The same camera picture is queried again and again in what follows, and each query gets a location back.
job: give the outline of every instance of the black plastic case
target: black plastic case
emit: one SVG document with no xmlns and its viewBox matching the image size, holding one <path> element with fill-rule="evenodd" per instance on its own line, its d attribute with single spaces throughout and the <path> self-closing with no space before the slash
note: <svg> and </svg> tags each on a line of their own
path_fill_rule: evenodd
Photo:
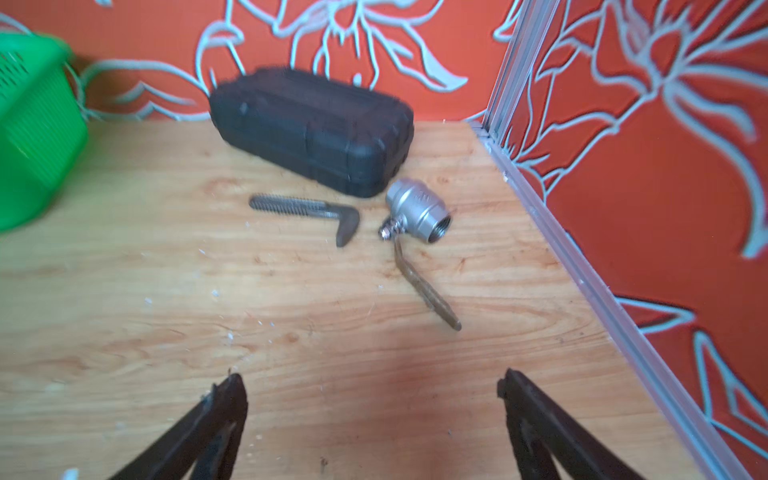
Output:
<svg viewBox="0 0 768 480">
<path fill-rule="evenodd" d="M 219 85 L 210 116 L 234 147 L 355 197 L 384 190 L 413 139 L 397 98 L 289 68 Z"/>
</svg>

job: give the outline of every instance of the wood grain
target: wood grain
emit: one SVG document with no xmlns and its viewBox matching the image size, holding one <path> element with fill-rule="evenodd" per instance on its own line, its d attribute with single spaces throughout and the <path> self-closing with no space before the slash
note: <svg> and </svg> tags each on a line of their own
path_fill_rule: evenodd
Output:
<svg viewBox="0 0 768 480">
<path fill-rule="evenodd" d="M 208 123 L 91 136 L 51 209 L 0 244 L 3 478 L 107 478 L 228 369 L 250 401 L 234 478 L 517 478 L 507 367 L 642 475 L 700 477 L 466 124 L 419 124 L 401 173 L 453 210 L 444 239 L 403 248 L 460 333 L 376 236 L 382 196 L 335 194 Z M 362 223 L 337 249 L 335 222 L 254 212 L 254 192 L 353 203 Z"/>
</svg>

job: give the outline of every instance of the green basket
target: green basket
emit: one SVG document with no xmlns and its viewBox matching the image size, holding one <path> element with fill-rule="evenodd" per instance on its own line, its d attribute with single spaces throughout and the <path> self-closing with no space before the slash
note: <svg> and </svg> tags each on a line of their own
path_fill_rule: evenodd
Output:
<svg viewBox="0 0 768 480">
<path fill-rule="evenodd" d="M 53 38 L 0 34 L 0 230 L 48 206 L 88 139 L 62 68 L 70 53 Z"/>
</svg>

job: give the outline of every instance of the orange wallpaper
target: orange wallpaper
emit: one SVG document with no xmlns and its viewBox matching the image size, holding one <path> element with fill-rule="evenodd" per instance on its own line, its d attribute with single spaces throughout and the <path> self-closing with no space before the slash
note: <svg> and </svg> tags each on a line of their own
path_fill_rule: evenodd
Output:
<svg viewBox="0 0 768 480">
<path fill-rule="evenodd" d="M 0 0 L 0 12 L 69 43 L 81 101 L 95 117 L 203 118 L 216 82 L 259 65 L 293 63 L 399 96 L 418 119 L 460 120 L 487 107 L 507 46 L 510 1 L 473 5 Z"/>
<path fill-rule="evenodd" d="M 521 0 L 0 0 L 93 118 L 207 118 L 289 64 L 482 114 Z M 561 0 L 503 147 L 755 478 L 768 478 L 768 2 Z"/>
<path fill-rule="evenodd" d="M 504 141 L 754 478 L 768 478 L 768 5 L 563 0 Z"/>
</svg>

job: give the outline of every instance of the white debris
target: white debris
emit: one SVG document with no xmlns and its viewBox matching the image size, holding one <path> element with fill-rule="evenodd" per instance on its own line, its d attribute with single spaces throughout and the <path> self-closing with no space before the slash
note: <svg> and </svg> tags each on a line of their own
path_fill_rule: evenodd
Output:
<svg viewBox="0 0 768 480">
<path fill-rule="evenodd" d="M 76 468 L 68 468 L 62 475 L 61 480 L 78 480 L 80 471 Z"/>
</svg>

